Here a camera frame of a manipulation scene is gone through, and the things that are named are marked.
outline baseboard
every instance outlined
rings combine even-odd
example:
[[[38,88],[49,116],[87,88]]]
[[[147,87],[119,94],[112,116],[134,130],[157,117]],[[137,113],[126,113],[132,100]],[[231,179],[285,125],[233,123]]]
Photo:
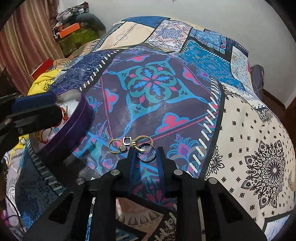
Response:
[[[263,94],[266,95],[269,99],[276,102],[284,111],[286,110],[285,105],[280,102],[276,97],[274,97],[272,94],[270,94],[267,90],[263,89]]]

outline purple tin box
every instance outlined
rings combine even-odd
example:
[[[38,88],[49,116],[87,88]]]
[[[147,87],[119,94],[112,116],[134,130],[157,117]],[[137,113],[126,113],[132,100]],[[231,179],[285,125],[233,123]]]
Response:
[[[61,107],[62,104],[66,105],[67,102],[77,103],[69,117],[67,114],[68,106],[66,110]],[[78,89],[70,89],[58,95],[57,105],[60,105],[63,111],[61,124],[29,135],[34,153],[43,161],[50,163],[61,162],[71,154],[72,150],[79,144],[81,137],[88,130],[93,115],[93,109],[88,99]]]

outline gold ring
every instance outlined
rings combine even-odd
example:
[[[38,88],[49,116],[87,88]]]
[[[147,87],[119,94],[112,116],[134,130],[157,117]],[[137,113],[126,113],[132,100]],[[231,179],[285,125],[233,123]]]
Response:
[[[140,149],[139,147],[137,147],[137,141],[139,141],[142,138],[148,138],[151,141],[151,146],[153,146],[153,140],[152,140],[152,138],[149,137],[149,136],[145,136],[145,135],[138,136],[135,140],[131,140],[130,146],[135,147],[135,149],[137,151],[140,151],[140,152],[148,151],[148,149]]]
[[[111,145],[111,143],[114,142],[114,141],[119,141],[119,142],[121,143],[121,145],[120,145],[118,151],[111,151],[111,149],[110,149],[110,145]],[[118,153],[121,152],[121,148],[122,148],[122,146],[123,146],[123,142],[122,142],[121,140],[119,140],[119,139],[112,139],[112,140],[109,142],[109,144],[108,144],[108,149],[109,149],[109,151],[110,151],[112,154],[118,154]]]

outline yellow fabric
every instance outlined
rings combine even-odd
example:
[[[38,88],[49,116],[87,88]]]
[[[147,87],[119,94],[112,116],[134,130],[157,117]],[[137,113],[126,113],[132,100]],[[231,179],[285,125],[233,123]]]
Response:
[[[51,70],[46,73],[41,74],[32,84],[28,95],[34,95],[46,92],[48,90],[48,87],[54,82],[54,78],[57,76],[57,74],[60,72],[60,70]],[[15,154],[15,151],[18,149],[24,149],[27,143],[27,140],[29,138],[29,135],[23,135],[19,137],[19,143],[12,149],[10,155],[9,155],[9,161],[8,166],[10,166],[10,160],[12,156]]]

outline ring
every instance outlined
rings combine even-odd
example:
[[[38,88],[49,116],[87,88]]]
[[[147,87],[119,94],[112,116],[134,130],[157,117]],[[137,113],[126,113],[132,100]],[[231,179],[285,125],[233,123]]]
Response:
[[[138,136],[135,140],[131,140],[131,142],[130,142],[130,146],[135,147],[135,149],[136,149],[137,151],[140,151],[140,152],[145,152],[145,151],[147,151],[148,149],[140,149],[140,148],[137,146],[137,141],[139,141],[139,140],[142,139],[142,138],[148,138],[148,139],[151,141],[151,145],[153,146],[153,140],[152,140],[152,138],[149,137],[149,136],[145,136],[145,135]]]
[[[139,148],[145,146],[145,145],[151,145],[150,143],[143,143],[140,145]],[[140,151],[137,151],[137,156],[138,158],[140,159],[141,162],[144,162],[144,163],[149,163],[149,162],[152,162],[154,161],[154,158],[156,156],[156,149],[154,146],[152,146],[152,148],[149,150],[149,149],[146,149],[148,150],[148,153],[144,152],[144,153],[141,153],[140,154]]]
[[[114,141],[119,141],[119,142],[121,143],[118,151],[111,151],[111,149],[110,149],[110,145],[111,145],[111,143],[114,142]],[[124,146],[124,145],[123,145],[123,142],[122,142],[121,140],[119,140],[119,139],[112,139],[112,140],[109,142],[109,144],[108,144],[108,149],[109,149],[109,151],[110,151],[112,154],[118,154],[118,153],[120,153],[120,152],[126,150],[126,147],[125,147],[125,146],[123,147],[123,146]]]

